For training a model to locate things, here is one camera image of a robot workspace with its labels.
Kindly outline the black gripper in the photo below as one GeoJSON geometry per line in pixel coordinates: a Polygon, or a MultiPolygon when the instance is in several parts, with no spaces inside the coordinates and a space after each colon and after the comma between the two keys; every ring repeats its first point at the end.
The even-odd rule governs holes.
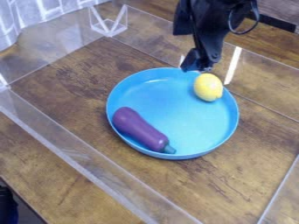
{"type": "Polygon", "coordinates": [[[210,72],[221,61],[225,36],[250,32],[238,27],[246,15],[253,12],[259,22],[258,0],[179,0],[176,5],[172,34],[192,35],[195,47],[188,51],[180,64],[184,72],[210,72]]]}

